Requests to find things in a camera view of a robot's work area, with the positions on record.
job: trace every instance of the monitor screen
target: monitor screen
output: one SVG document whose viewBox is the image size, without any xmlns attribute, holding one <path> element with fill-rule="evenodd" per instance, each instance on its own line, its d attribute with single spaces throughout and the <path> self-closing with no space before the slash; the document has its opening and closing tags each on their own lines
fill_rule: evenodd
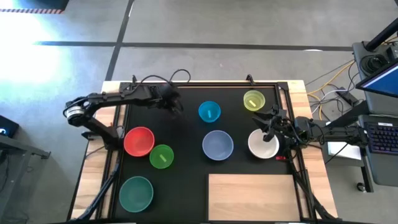
<svg viewBox="0 0 398 224">
<path fill-rule="evenodd" d="M 357 88 L 387 96 L 398 97 L 398 63 L 363 80 Z"/>
</svg>

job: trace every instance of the computer monitor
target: computer monitor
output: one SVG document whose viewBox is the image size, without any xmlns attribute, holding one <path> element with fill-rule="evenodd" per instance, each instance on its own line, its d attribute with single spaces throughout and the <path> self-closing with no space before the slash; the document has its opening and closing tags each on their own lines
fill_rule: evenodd
<svg viewBox="0 0 398 224">
<path fill-rule="evenodd" d="M 356 84 L 356 88 L 398 98 L 398 60 L 381 67 Z"/>
</svg>

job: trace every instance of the green cup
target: green cup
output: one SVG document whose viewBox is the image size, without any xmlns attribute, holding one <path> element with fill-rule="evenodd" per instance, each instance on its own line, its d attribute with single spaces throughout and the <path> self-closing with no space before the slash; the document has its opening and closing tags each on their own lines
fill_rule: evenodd
<svg viewBox="0 0 398 224">
<path fill-rule="evenodd" d="M 257 111 L 266 103 L 266 98 L 257 90 L 247 91 L 243 96 L 243 104 L 249 111 Z"/>
<path fill-rule="evenodd" d="M 153 148 L 149 155 L 150 163 L 158 169 L 168 168 L 168 166 L 173 163 L 173 159 L 173 149 L 165 144 L 161 144 Z"/>
</svg>

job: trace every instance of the bowl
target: bowl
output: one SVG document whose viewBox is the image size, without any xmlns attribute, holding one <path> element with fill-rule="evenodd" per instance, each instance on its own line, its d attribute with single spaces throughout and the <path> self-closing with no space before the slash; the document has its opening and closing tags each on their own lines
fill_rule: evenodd
<svg viewBox="0 0 398 224">
<path fill-rule="evenodd" d="M 154 188 L 145 177 L 131 177 L 120 188 L 119 202 L 128 212 L 141 212 L 154 198 Z"/>
<path fill-rule="evenodd" d="M 261 129 L 254 130 L 248 139 L 248 145 L 251 153 L 260 159 L 269 159 L 274 157 L 279 150 L 279 141 L 276 136 L 274 136 L 269 142 L 262 140 L 263 133 Z"/>
<path fill-rule="evenodd" d="M 221 108 L 214 101 L 206 101 L 199 106 L 199 116 L 207 123 L 215 122 L 221 115 Z"/>
<path fill-rule="evenodd" d="M 168 168 L 174 160 L 173 149 L 165 144 L 158 145 L 150 152 L 149 160 L 155 168 Z"/>
<path fill-rule="evenodd" d="M 124 137 L 124 149 L 135 157 L 148 154 L 155 144 L 154 133 L 146 127 L 131 129 Z"/>
<path fill-rule="evenodd" d="M 234 142 L 224 131 L 216 130 L 209 132 L 202 142 L 203 152 L 207 157 L 215 161 L 228 158 L 234 150 Z"/>
</svg>

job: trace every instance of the yellow cup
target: yellow cup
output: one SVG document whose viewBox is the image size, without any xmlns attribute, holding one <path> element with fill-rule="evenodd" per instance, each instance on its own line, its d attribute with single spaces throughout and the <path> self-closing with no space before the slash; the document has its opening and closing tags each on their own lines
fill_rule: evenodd
<svg viewBox="0 0 398 224">
<path fill-rule="evenodd" d="M 243 96 L 243 104 L 249 111 L 257 111 L 266 103 L 266 98 L 257 90 L 247 91 Z"/>
</svg>

